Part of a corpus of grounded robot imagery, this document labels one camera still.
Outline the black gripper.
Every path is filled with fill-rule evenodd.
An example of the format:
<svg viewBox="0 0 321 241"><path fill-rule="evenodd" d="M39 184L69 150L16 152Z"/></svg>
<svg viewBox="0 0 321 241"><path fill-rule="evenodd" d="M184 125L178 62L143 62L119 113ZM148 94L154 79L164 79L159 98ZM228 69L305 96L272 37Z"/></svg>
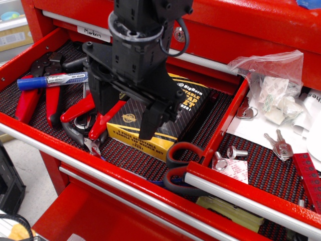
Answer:
<svg viewBox="0 0 321 241"><path fill-rule="evenodd" d="M119 101L120 92L142 102L139 138L150 140L170 118L176 118L186 95L169 77L169 55L162 34L147 37L115 35L111 45L86 42L84 64L96 109L105 115Z"/></svg>

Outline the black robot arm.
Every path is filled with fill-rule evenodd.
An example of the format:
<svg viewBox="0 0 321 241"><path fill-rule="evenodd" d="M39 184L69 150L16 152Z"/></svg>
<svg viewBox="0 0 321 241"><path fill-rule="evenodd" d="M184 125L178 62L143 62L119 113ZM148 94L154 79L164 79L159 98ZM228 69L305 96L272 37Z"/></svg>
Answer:
<svg viewBox="0 0 321 241"><path fill-rule="evenodd" d="M192 1L115 1L108 17L112 44L87 42L84 67L96 109L106 114L120 93L142 102L139 137L150 140L164 123L175 122L186 94L166 69L169 47L178 23L193 12Z"/></svg>

